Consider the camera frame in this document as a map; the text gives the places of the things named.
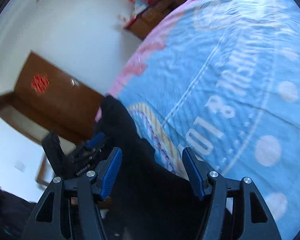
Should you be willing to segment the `blue pink bed sheet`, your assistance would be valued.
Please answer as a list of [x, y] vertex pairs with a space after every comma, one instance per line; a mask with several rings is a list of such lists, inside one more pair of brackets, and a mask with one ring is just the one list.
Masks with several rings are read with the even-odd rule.
[[300, 8], [294, 0], [187, 0], [110, 87], [155, 158], [185, 176], [183, 148], [252, 178], [282, 239], [300, 231]]

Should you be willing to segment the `wooden desk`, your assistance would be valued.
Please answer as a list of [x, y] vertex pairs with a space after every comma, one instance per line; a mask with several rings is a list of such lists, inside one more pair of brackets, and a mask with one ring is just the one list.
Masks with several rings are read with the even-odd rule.
[[154, 0], [152, 4], [133, 16], [123, 29], [144, 40], [169, 13], [185, 2], [186, 0]]

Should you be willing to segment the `brown wooden door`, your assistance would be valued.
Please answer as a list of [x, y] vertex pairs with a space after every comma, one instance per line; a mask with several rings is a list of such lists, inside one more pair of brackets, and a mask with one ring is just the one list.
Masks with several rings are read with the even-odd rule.
[[11, 107], [34, 123], [79, 144], [92, 137], [104, 97], [38, 54], [31, 52], [13, 91], [0, 95], [2, 110]]

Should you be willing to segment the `black pants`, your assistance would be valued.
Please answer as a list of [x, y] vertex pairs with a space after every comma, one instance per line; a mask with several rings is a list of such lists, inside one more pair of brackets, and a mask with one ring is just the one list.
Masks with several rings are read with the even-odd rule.
[[111, 191], [111, 208], [103, 220], [108, 239], [196, 239], [204, 207], [190, 182], [159, 165], [155, 150], [141, 138], [124, 105], [106, 96], [94, 133], [106, 142], [99, 156], [105, 160], [114, 147], [122, 150], [122, 164]]

